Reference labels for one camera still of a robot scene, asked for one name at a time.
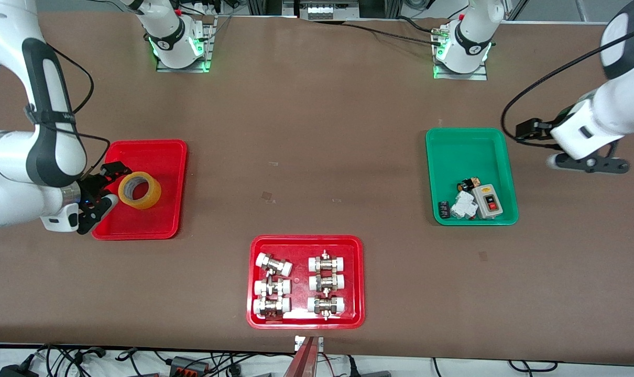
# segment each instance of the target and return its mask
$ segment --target white robotic arm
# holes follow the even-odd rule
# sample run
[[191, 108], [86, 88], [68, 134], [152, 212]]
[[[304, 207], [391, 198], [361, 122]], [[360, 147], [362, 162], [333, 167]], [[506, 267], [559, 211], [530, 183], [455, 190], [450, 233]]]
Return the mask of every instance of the white robotic arm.
[[84, 147], [34, 0], [0, 0], [0, 64], [23, 83], [35, 125], [34, 132], [0, 130], [0, 227], [39, 217], [51, 231], [89, 231], [118, 200], [104, 186], [118, 170], [130, 170], [115, 165], [114, 172], [82, 177]]
[[198, 40], [197, 32], [198, 28], [202, 31], [202, 22], [189, 15], [178, 16], [169, 0], [121, 2], [137, 15], [157, 57], [167, 67], [182, 69], [203, 55], [203, 43]]
[[469, 0], [463, 19], [453, 19], [441, 26], [449, 35], [436, 59], [457, 73], [477, 70], [487, 57], [492, 36], [503, 19], [501, 0]]
[[[614, 157], [617, 140], [634, 133], [634, 0], [610, 21], [602, 36], [600, 53], [608, 81], [579, 98], [552, 122], [530, 119], [518, 124], [517, 140], [551, 139], [564, 153], [548, 159], [553, 169], [623, 174], [629, 163]], [[599, 149], [610, 146], [606, 157]]]
[[0, 174], [15, 182], [68, 186], [80, 178], [86, 155], [56, 54], [37, 24], [35, 2], [0, 0], [0, 64], [26, 89], [35, 131], [0, 131]]

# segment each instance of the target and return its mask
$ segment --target tape roll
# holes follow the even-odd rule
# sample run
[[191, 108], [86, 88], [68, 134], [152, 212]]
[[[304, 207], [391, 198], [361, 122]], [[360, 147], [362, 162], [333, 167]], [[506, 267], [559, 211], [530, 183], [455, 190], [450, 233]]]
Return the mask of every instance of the tape roll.
[[[140, 199], [133, 198], [137, 186], [147, 183], [147, 193]], [[161, 197], [161, 184], [145, 172], [133, 172], [122, 179], [119, 184], [119, 200], [135, 209], [152, 208]]]

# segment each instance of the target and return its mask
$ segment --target brown table surface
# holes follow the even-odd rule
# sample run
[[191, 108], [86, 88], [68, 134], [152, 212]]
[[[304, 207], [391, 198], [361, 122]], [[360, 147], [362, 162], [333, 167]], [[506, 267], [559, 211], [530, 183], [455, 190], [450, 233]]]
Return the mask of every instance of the brown table surface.
[[[432, 127], [497, 127], [515, 94], [597, 46], [602, 26], [503, 25], [489, 81], [468, 82], [433, 79], [426, 45], [297, 19], [233, 19], [209, 74], [155, 73], [130, 14], [40, 21], [95, 79], [81, 132], [187, 142], [181, 229], [166, 241], [96, 241], [38, 220], [0, 229], [0, 341], [291, 351], [295, 335], [319, 334], [330, 353], [634, 363], [634, 135], [618, 151], [631, 161], [623, 176], [549, 170], [549, 152], [509, 142], [510, 227], [438, 225], [424, 146]], [[63, 66], [79, 103], [87, 79]], [[590, 59], [509, 122], [552, 119], [603, 81]], [[30, 129], [25, 102], [2, 69], [0, 129]], [[86, 145], [90, 158], [101, 150]], [[260, 234], [359, 236], [364, 324], [252, 329]]]

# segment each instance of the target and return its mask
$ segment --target red tray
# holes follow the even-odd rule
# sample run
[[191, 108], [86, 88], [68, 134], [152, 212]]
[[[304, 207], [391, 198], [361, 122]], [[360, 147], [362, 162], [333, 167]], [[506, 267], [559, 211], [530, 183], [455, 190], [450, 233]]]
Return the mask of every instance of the red tray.
[[[166, 239], [180, 226], [180, 207], [187, 145], [178, 139], [115, 141], [105, 162], [121, 161], [134, 172], [147, 172], [161, 184], [161, 198], [152, 208], [138, 210], [121, 201], [92, 236], [96, 239]], [[111, 184], [116, 194], [121, 180]]]
[[[345, 311], [329, 317], [308, 312], [310, 292], [308, 277], [314, 272], [308, 271], [308, 258], [319, 256], [326, 249], [333, 257], [343, 257], [344, 268], [341, 274], [345, 278], [345, 288], [335, 291], [342, 297]], [[259, 253], [271, 255], [274, 259], [286, 259], [293, 263], [289, 279], [291, 280], [291, 311], [280, 319], [266, 320], [252, 310], [254, 282], [263, 279], [266, 272], [256, 266]], [[247, 284], [247, 322], [255, 329], [356, 329], [365, 319], [363, 292], [363, 246], [355, 236], [259, 236], [252, 242], [249, 255], [249, 275]]]

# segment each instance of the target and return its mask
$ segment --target green tray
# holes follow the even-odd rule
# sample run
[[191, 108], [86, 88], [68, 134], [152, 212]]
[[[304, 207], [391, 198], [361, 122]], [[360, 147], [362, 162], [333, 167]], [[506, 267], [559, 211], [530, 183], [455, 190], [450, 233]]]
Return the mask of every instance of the green tray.
[[[442, 225], [513, 225], [518, 201], [504, 134], [495, 128], [434, 128], [427, 132], [427, 158], [434, 217]], [[456, 184], [476, 176], [492, 184], [504, 213], [495, 219], [441, 219], [439, 202], [454, 204]]]

